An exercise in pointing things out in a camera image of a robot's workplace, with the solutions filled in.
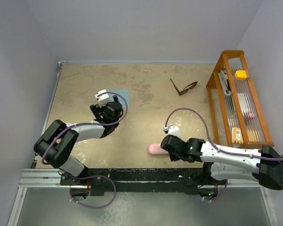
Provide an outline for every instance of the pink object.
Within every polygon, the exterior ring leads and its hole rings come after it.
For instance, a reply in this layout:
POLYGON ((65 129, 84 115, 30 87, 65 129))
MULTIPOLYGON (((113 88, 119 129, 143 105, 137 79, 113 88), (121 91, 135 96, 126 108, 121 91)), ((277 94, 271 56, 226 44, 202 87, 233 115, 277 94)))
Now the pink object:
POLYGON ((160 143, 152 143, 148 146, 148 152, 151 155, 169 155, 167 151, 160 147, 160 143))

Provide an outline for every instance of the sunglasses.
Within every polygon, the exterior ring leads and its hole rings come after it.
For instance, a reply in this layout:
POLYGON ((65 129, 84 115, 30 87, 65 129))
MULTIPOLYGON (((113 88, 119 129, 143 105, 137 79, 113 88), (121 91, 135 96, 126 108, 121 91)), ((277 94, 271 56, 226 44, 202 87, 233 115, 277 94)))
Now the sunglasses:
POLYGON ((198 83, 198 81, 195 81, 195 82, 193 82, 193 83, 187 85, 186 87, 184 87, 183 91, 179 91, 178 88, 176 87, 176 85, 174 84, 173 80, 172 80, 172 79, 170 79, 170 80, 171 80, 171 82, 173 83, 174 88, 176 89, 176 91, 178 92, 178 94, 179 94, 180 96, 183 95, 183 94, 185 94, 185 93, 186 93, 187 91, 189 91, 190 89, 194 88, 194 87, 197 85, 197 83, 198 83))

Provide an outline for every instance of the beige table surface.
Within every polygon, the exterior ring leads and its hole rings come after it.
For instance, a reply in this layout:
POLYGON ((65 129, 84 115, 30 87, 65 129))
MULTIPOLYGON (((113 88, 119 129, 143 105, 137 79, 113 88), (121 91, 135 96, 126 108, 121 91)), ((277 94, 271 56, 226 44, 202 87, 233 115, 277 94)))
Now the beige table surface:
MULTIPOLYGON (((89 109, 94 95, 102 89, 128 89, 129 112, 119 127, 103 139, 76 143, 72 155, 88 168, 193 168, 202 163, 171 162, 168 156, 147 153, 150 143, 160 143, 163 125, 172 110, 189 107, 208 123, 213 137, 206 83, 214 65, 65 65, 58 82, 47 126, 55 119, 65 123, 94 119, 89 109), (198 81, 183 96, 175 91, 170 78, 182 90, 198 81)), ((201 120, 189 111, 178 111, 169 125, 179 126, 182 138, 207 140, 201 120)), ((37 168, 48 168, 40 159, 37 168)))

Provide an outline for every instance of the aluminum frame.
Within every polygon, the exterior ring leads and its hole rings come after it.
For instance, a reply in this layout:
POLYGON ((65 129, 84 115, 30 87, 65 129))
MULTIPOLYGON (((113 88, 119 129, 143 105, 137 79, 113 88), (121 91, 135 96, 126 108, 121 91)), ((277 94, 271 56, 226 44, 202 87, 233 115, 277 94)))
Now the aluminum frame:
MULTIPOLYGON (((46 129, 48 117, 51 111, 52 103, 54 100, 54 96, 58 87, 58 82, 61 76, 61 72, 63 69, 63 65, 66 65, 67 61, 59 62, 59 71, 57 74, 57 82, 55 85, 55 90, 51 97, 50 106, 46 114, 45 122, 43 124, 42 132, 46 129)), ((38 160, 38 155, 35 156, 34 162, 38 160)), ((50 187, 50 188, 65 188, 70 186, 61 186, 60 185, 60 175, 58 174, 58 169, 24 169, 20 183, 18 186, 18 192, 16 195, 15 203, 9 218, 8 226, 17 226, 17 222, 22 210, 22 205, 24 202, 25 194, 27 188, 35 187, 35 188, 43 188, 43 187, 50 187)), ((85 188, 84 186, 71 186, 73 188, 85 188)), ((213 186, 203 186, 203 188, 210 188, 213 186)), ((272 197, 267 188, 261 187, 258 183, 253 181, 243 181, 243 180, 228 180, 228 187, 260 187, 262 198, 264 201, 264 205, 267 211, 268 219, 271 226, 279 226, 277 214, 275 211, 275 207, 273 205, 272 197)))

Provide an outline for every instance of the gray floor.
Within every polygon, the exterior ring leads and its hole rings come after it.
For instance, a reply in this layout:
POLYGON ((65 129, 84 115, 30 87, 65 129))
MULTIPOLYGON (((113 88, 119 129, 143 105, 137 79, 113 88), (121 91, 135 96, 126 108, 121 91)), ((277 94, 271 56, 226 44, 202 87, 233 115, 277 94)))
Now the gray floor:
MULTIPOLYGON (((112 197, 89 197, 103 205, 112 197)), ((28 188, 18 226, 268 226, 260 188, 228 188, 211 204, 197 196, 165 193, 118 193, 100 210, 69 201, 67 188, 28 188)))

